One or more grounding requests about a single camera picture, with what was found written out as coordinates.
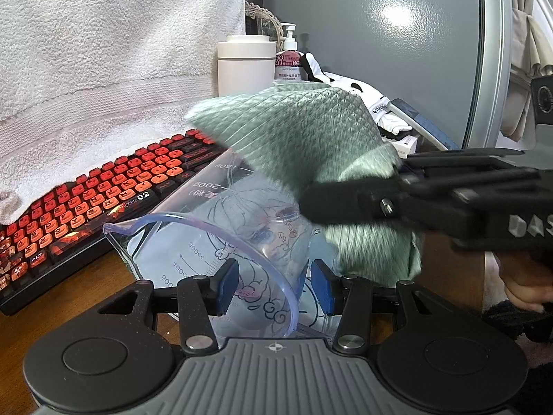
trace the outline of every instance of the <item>beige curtain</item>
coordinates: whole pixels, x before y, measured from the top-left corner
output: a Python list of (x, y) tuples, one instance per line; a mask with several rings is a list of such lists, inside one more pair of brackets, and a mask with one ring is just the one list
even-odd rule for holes
[(532, 17), (534, 0), (512, 0), (512, 3), (511, 78), (501, 132), (519, 141), (528, 117), (534, 116), (530, 110), (530, 81), (536, 76), (553, 74), (553, 49)]

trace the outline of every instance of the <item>mechanical keyboard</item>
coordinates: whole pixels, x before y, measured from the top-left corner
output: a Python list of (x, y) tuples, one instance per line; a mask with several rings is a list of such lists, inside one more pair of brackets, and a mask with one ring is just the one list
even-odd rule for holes
[(112, 249), (104, 223), (139, 217), (224, 150), (195, 129), (64, 183), (0, 225), (0, 310), (13, 315)]

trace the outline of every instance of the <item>human hand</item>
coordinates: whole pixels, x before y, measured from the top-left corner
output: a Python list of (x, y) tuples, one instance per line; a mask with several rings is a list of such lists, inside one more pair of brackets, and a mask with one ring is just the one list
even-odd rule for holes
[(543, 303), (553, 302), (551, 268), (532, 260), (529, 253), (502, 253), (496, 257), (505, 293), (516, 307), (542, 313)]

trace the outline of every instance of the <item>crosshair logo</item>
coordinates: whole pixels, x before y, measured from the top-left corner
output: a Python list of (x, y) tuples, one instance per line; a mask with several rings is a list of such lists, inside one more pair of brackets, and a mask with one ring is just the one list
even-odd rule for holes
[(273, 352), (279, 352), (282, 351), (286, 346), (281, 345), (280, 343), (271, 343), (269, 346), (267, 346), (271, 351)]

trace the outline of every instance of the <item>spacebar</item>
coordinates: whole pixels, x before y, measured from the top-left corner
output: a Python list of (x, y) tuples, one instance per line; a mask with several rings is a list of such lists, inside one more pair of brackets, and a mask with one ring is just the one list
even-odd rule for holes
[(50, 245), (52, 259), (54, 261), (61, 259), (65, 253), (77, 246), (84, 239), (99, 233), (104, 223), (115, 223), (117, 221), (123, 221), (123, 219), (128, 220), (137, 212), (142, 213), (152, 208), (157, 203), (159, 203), (159, 198), (150, 189), (135, 195), (131, 199), (115, 206), (52, 243)]

